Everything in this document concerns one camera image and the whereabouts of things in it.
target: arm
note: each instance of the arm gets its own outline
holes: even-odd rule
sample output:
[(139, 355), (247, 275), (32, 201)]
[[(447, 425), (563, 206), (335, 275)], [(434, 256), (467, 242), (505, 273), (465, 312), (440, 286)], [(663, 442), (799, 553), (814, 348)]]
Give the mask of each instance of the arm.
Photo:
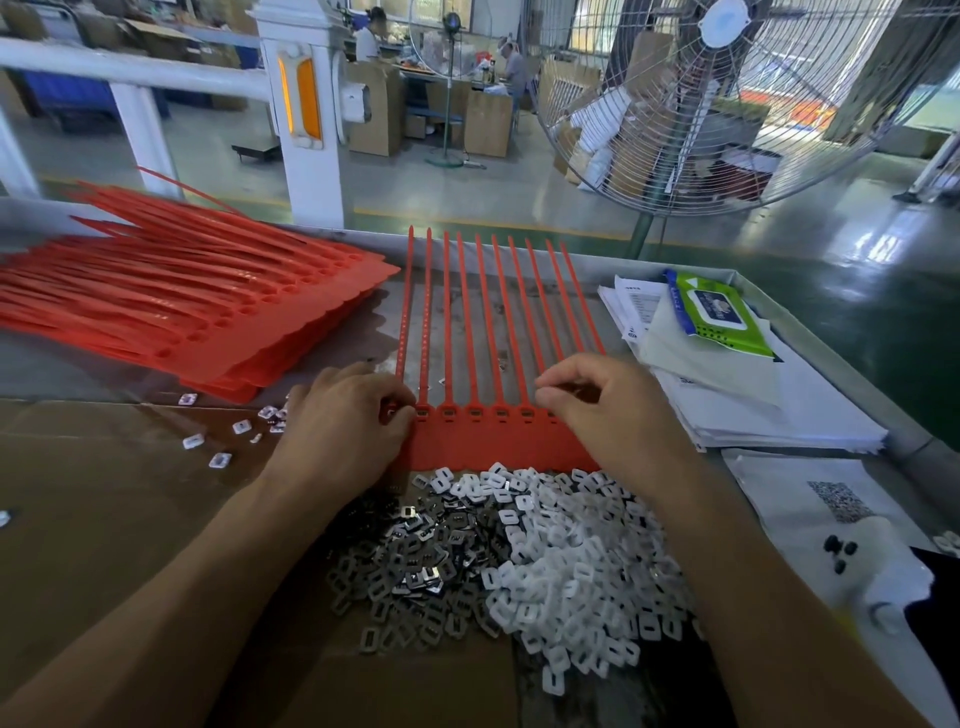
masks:
[[(558, 388), (584, 383), (600, 389), (597, 403)], [(537, 403), (663, 523), (739, 725), (927, 726), (697, 455), (652, 376), (577, 354), (537, 385)]]
[(387, 398), (414, 401), (398, 379), (366, 364), (295, 387), (287, 431), (263, 474), (21, 687), (0, 708), (0, 724), (202, 725), (287, 571), (399, 453), (414, 410), (404, 406), (381, 425)]

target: hand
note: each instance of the hand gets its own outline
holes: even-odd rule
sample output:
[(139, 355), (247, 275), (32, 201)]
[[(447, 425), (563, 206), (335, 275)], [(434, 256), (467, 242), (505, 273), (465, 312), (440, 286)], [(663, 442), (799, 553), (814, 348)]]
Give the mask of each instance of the hand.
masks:
[[(654, 505), (698, 456), (657, 380), (637, 364), (578, 353), (534, 382), (537, 404), (551, 410), (577, 436), (597, 464), (623, 487)], [(565, 389), (592, 384), (596, 403)]]
[[(385, 425), (384, 400), (400, 405)], [(264, 469), (272, 488), (302, 492), (298, 508), (333, 503), (336, 510), (376, 482), (410, 431), (413, 393), (369, 364), (324, 369), (310, 387), (298, 384), (287, 401), (287, 430)]]

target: forearm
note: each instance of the forearm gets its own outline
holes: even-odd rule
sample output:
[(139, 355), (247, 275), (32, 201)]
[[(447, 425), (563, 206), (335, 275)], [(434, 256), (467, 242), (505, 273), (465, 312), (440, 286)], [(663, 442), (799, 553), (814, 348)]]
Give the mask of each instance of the forearm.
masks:
[(742, 497), (705, 463), (678, 462), (674, 473), (677, 487), (655, 508), (738, 723), (926, 726), (783, 561)]
[(272, 527), (264, 481), (0, 709), (5, 725), (200, 725), (264, 606), (336, 513)]

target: factory floor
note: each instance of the factory floor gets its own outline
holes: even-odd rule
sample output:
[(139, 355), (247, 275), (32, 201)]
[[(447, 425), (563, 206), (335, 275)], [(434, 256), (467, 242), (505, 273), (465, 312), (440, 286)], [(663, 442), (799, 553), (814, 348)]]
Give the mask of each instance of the factory floor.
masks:
[[(241, 162), (230, 149), (267, 132), (264, 106), (171, 109), (163, 126), (184, 182), (262, 219), (290, 220), (282, 164)], [(63, 135), (45, 120), (12, 122), (50, 196), (66, 195), (76, 179), (141, 186), (120, 133)], [(440, 170), (423, 163), (428, 151), (406, 140), (393, 158), (351, 154), (352, 227), (414, 225), (537, 246), (552, 238), (571, 252), (626, 254), (636, 213), (566, 182), (536, 117), (521, 115), (511, 154), (483, 158), (486, 169)], [(658, 221), (642, 256), (738, 270), (960, 449), (960, 339), (950, 305), (960, 296), (960, 212), (891, 200), (923, 166), (874, 154), (764, 209), (671, 218), (665, 231)]]

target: green wet wipes pack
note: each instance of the green wet wipes pack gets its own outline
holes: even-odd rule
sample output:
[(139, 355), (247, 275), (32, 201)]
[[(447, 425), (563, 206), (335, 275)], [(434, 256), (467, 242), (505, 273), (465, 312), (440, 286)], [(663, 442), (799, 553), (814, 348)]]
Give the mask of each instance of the green wet wipes pack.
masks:
[(664, 271), (677, 321), (687, 336), (701, 336), (735, 352), (776, 358), (763, 332), (732, 286), (717, 280)]

